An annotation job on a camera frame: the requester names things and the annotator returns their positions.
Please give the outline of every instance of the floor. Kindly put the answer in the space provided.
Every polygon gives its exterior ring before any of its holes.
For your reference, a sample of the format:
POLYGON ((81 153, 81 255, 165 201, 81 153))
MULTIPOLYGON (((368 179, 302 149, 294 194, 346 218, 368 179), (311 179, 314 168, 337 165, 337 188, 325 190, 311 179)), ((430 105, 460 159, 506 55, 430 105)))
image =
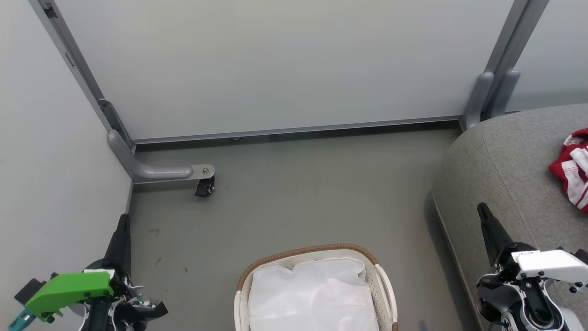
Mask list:
POLYGON ((210 163, 196 183, 137 186, 132 270, 169 314, 150 330, 234 330, 233 298, 255 260, 326 243, 368 249, 386 270, 403 330, 475 330, 430 204, 454 124, 250 137, 145 148, 153 164, 210 163))

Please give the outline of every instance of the gray ottoman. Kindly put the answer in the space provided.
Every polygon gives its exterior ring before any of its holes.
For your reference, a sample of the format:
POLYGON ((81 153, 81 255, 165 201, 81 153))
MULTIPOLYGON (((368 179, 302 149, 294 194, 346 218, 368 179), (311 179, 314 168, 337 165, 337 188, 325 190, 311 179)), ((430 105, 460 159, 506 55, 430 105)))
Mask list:
MULTIPOLYGON (((436 173, 433 196, 472 306, 478 278, 490 268, 476 211, 480 202, 488 204, 514 241, 539 250, 588 250, 588 215, 567 200, 561 182, 547 169, 564 139, 586 127, 588 104, 530 110, 482 122, 450 147, 436 173)), ((588 290, 571 294, 568 288, 555 283, 550 295, 588 330, 588 290)))

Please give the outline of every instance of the laundry basket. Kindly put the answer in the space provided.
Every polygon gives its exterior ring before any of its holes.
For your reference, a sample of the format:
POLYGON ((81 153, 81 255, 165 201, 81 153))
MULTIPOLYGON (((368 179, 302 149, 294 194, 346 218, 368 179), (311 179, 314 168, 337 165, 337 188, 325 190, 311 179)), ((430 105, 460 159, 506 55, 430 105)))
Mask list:
POLYGON ((268 266, 282 266, 292 269, 300 263, 337 257, 350 257, 361 261, 366 266, 366 282, 372 293, 379 329, 380 331, 398 331, 396 299, 386 272, 370 252, 353 244, 331 244, 291 250, 251 264, 243 272, 237 285, 234 305, 235 330, 249 331, 249 291, 253 283, 253 272, 256 269, 268 266))

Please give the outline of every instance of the red cloth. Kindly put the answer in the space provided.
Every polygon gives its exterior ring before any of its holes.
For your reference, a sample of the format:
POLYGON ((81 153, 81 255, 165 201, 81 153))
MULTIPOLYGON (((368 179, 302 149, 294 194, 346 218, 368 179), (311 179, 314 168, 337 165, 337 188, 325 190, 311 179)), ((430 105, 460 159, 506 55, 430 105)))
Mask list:
POLYGON ((588 128, 563 142, 562 154, 549 165, 549 171, 562 180, 568 200, 588 214, 588 128))

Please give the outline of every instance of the white wall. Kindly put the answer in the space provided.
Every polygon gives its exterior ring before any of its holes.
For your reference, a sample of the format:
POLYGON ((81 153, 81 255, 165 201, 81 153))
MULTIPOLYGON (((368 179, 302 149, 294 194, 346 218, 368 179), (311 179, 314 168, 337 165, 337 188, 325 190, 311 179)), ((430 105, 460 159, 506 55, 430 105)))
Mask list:
MULTIPOLYGON (((103 257, 131 181, 106 130, 26 0, 0 19, 0 316, 31 278, 79 272, 103 257)), ((80 318, 31 330, 77 330, 80 318)))
POLYGON ((134 140, 459 116, 512 0, 56 0, 134 140))
POLYGON ((588 2, 550 1, 517 67, 507 111, 588 102, 588 2))

